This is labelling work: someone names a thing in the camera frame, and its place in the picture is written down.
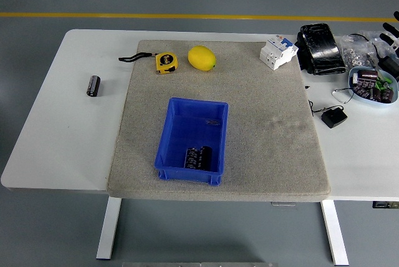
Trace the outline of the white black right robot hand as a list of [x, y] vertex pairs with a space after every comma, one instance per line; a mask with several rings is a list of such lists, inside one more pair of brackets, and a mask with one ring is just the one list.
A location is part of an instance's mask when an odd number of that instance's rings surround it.
[[380, 39], [386, 42], [398, 56], [398, 29], [388, 22], [384, 22], [382, 27], [384, 28], [385, 32], [380, 34]]

